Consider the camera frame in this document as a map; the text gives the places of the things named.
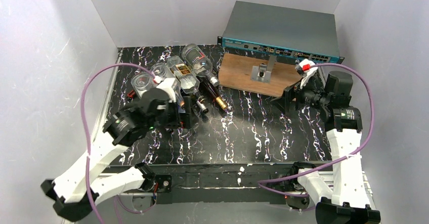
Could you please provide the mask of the clear round glass bottle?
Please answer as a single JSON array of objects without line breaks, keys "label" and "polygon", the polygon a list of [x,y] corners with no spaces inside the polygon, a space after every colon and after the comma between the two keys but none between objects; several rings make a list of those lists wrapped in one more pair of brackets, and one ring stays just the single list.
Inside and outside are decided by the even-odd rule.
[{"label": "clear round glass bottle", "polygon": [[144,92],[151,88],[156,88],[158,84],[154,81],[154,76],[147,72],[141,72],[131,78],[131,85],[140,99]]}]

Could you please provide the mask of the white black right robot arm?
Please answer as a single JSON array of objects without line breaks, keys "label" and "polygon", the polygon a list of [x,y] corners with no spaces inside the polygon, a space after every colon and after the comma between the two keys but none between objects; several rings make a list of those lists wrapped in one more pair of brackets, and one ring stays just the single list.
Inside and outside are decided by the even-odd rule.
[{"label": "white black right robot arm", "polygon": [[371,207],[364,188],[359,151],[363,126],[361,112],[350,105],[352,76],[331,71],[325,87],[306,89],[312,75],[301,73],[301,81],[284,90],[284,111],[295,100],[297,107],[307,104],[320,112],[331,146],[333,187],[322,179],[321,167],[305,162],[292,165],[285,185],[300,186],[308,193],[317,223],[380,223],[380,212]]}]

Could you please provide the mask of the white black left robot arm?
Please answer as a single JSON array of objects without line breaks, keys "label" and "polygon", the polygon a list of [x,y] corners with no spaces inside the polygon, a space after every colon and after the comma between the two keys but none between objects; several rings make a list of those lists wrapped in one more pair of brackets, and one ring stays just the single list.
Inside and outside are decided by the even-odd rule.
[{"label": "white black left robot arm", "polygon": [[68,170],[41,183],[44,194],[53,200],[56,214],[68,221],[82,220],[101,202],[123,192],[140,189],[162,190],[158,177],[146,163],[105,178],[99,175],[136,141],[155,129],[190,129],[194,126],[192,101],[184,97],[183,109],[169,89],[151,88],[128,103],[104,124],[105,138],[95,141]]}]

